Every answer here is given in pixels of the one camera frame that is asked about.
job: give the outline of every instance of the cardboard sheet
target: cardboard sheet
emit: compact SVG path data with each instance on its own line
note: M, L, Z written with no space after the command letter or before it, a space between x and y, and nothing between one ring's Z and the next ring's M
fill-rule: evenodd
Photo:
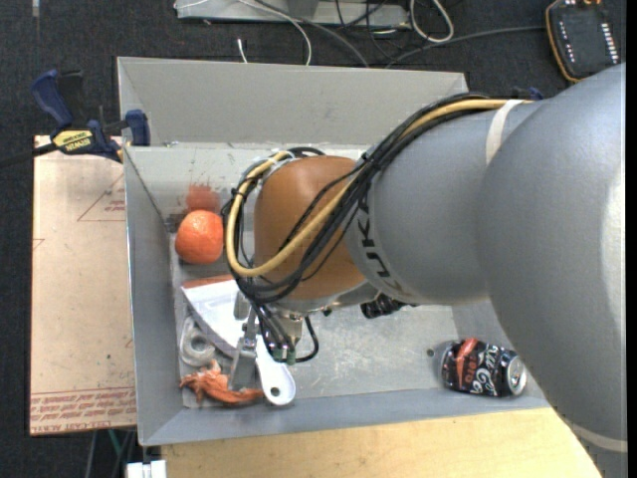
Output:
M135 425L122 166L34 169L30 433Z

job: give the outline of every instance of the crushed soda can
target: crushed soda can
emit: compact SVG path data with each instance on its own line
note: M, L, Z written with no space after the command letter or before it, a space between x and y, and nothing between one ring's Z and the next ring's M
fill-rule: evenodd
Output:
M456 391L487 396L518 396L527 385L527 369L514 351L475 338L444 346L441 374Z

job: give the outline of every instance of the black cable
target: black cable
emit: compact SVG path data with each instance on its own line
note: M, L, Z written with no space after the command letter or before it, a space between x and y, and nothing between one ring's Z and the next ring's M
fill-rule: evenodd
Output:
M342 17L342 13L340 12L340 0L334 0L334 5L336 6L336 12L338 13L338 21L340 21L341 29L347 29L357 23L360 23L362 20L366 18L369 18L369 16L374 14L376 11L380 10L387 3L387 1L388 0L383 0L382 2L376 4L376 6L373 9L369 9L369 5L368 5L369 0L367 0L366 1L367 6L365 9L365 12L361 14L360 16L358 16L357 18L345 23Z
M365 25L366 25L366 30L367 30L367 35L369 37L369 40L371 41L372 46L378 50L383 57L385 57L386 59L390 60L390 61L394 61L394 57L392 57L391 55L389 55L387 52L385 52L385 50L383 50L380 45L376 42L376 38L374 37L372 31L371 31L371 25L369 22L369 0L365 1Z
M334 242L334 244L331 246L331 249L325 254L325 256L323 257L323 259L320 261L320 264L318 264L316 266L316 268L314 269L314 271L312 273L310 273L309 275L305 276L304 278L301 278L302 282L306 282L307 280L310 280L311 278L313 278L315 276L315 274L320 271L320 269L322 268L322 266L325 265L325 262L327 262L327 260L329 259L329 257L331 256L331 254L334 252L334 250L336 249L336 247L340 244L340 242L342 241L343 237L345 237L345 234L347 233L347 229L351 226L351 222L354 220L354 218L356 217L356 214L358 213L358 207L355 207L352 211L351 211L351 216L349 216L349 219L347 220L347 223L345 224L344 228L342 229L342 232L340 233L340 235L338 236L338 239L336 239L336 241Z
M87 470L84 473L84 478L90 478L93 474L93 459L96 455L96 443L98 442L98 431L93 431L93 437L91 438L91 449L89 450L89 460L87 461Z
M249 299L260 303L260 304L270 304L276 301L283 299L287 294L289 294L301 281L303 272L314 262L314 260L318 257L318 255L322 252L324 247L328 244L328 241L333 236L336 228L339 228L342 220L345 215L351 210L355 204L362 199L366 190L368 189L371 179L373 176L383 167L388 164L388 162L395 157L395 155L402 150L408 143L413 141L416 137L420 136L426 130L434 127L435 125L439 125L445 121L449 121L452 119L456 119L463 115L466 115L467 112L457 112L445 116L441 116L437 119L433 119L426 124L419 126L416 129L410 131L407 135L402 136L404 131L412 125L416 120L420 119L422 116L426 115L433 110L446 106L450 103L454 103L457 101L463 101L466 99L484 99L485 96L481 94L463 94L454 96L451 98L447 98L446 100L441 100L433 105L426 107L418 112L416 112L411 118L406 120L402 125L400 125L397 129L395 129L382 143L380 143L376 149L367 157L365 162L365 168L361 171L357 177L355 182L350 184L347 188L345 194L342 197L340 202L340 209L335 210L330 217L327 219L326 223L323 225L322 229L319 231L318 235L312 241L310 246L307 248L304 257L301 261L301 264L293 273L288 275L283 280L279 282L272 283L269 285L254 285L252 279L247 281L244 278L241 278L239 275L233 273L233 276L237 280L237 284L239 288L244 292L246 297ZM392 151L392 145L394 145L394 153L390 153ZM283 289L276 293L273 293L277 289ZM262 293L270 292L269 296L264 296Z
M410 52L404 53L403 55L398 57L395 61L392 61L389 64L387 64L383 69L389 69L389 68L395 66L396 64L404 61L405 59L408 59L409 57L412 57L412 56L417 55L419 53L426 52L427 50L431 50L432 48L439 48L441 46L448 46L450 44L459 43L461 41L469 41L471 39L478 39L480 37L495 36L495 35L500 35L500 34L513 34L513 33L517 33L517 32L536 32L536 31L540 31L540 30L545 30L545 27L544 26L531 26L531 27L501 28L501 29L496 29L496 30L487 30L485 32L477 32L475 34L469 34L467 36L456 37L455 39L450 39L449 41L445 41L444 43L428 44L428 45L422 46L420 48L416 48L416 49L414 49L414 50L412 50Z
M53 152L57 149L58 148L54 143L47 143L46 145L42 145L41 147L31 149L28 152L22 152L14 156L7 157L6 159L0 160L0 169L7 168L8 166L12 166L23 161L28 161L29 159L37 157L39 155L48 154L49 152Z
M336 186L337 184L339 184L340 182L343 182L344 180L346 180L348 177L352 176L353 174L357 173L361 168L364 167L364 163L360 163L357 167L354 168L354 170L349 171L348 173L341 175L340 177L337 177L335 180L329 182L328 184L326 184L315 196L314 200L310 203L310 205L308 205L308 208L305 210L305 212L301 215L301 217L297 220L297 223L295 223L295 226L292 227L292 230L290 230L290 233L288 234L288 236L285 238L283 244L279 247L279 251L283 250L290 241L292 241L292 239L294 238L295 235L297 235L297 233L299 232L299 230L301 230L301 227L303 226L303 224L306 222L306 220L310 217L310 214L312 213L312 211L315 209L315 207L317 207L317 204L322 200L322 198L325 196L325 194L332 189L334 186Z
M112 472L110 473L110 478L116 478L117 474L119 473L120 467L121 467L121 458L123 457L125 448L128 448L128 445L130 444L131 440L134 443L134 437L132 436L133 433L134 431L128 432L126 436L124 437L123 443L121 444L121 449L119 453L117 454L117 459L115 460L115 464L112 466Z
M292 147L288 149L288 152L291 152L297 157L305 157L308 152L314 155L325 155L322 150L308 146Z
M304 23L306 25L310 25L312 27L315 27L321 31L323 31L324 33L334 37L335 39L337 39L339 42L341 42L347 49L349 49L349 51L351 51L356 58L359 60L360 64L365 67L368 68L369 64L367 63L367 61L365 60L365 58L360 54L360 52L349 42L347 41L345 38L339 36L338 34L336 34L336 32L333 32L332 30L330 30L329 28L324 27L323 25L319 25L318 23L315 23L314 21L310 21L306 18L302 18L299 16L291 16L290 14L286 13L285 11L279 9L278 7L275 7L274 5L270 5L268 2L264 2L263 0L254 0L255 2L259 3L260 5L263 5L264 7L268 7L269 9L272 9L273 11L277 11L280 12L282 14L285 14L287 17L297 20L301 23Z
M310 322L310 316L306 315L306 326L308 327L308 333L310 333L310 337L312 338L312 343L314 348L312 352L307 356L303 356L302 358L298 358L297 362L307 362L310 359L314 358L319 353L319 337L315 333L315 329L312 327L312 323Z

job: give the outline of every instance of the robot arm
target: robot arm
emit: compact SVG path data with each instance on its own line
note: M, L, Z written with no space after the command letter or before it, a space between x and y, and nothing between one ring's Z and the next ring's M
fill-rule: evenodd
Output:
M287 349L315 310L489 297L598 466L625 469L624 112L619 66L548 101L443 102L357 164L276 157L234 199L262 182L253 267L228 218L235 277Z

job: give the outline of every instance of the orange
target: orange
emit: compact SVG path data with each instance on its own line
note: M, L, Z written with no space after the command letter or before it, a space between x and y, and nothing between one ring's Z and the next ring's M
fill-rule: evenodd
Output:
M184 262L190 264L215 262L223 251L221 217L210 211L192 211L179 225L175 251Z

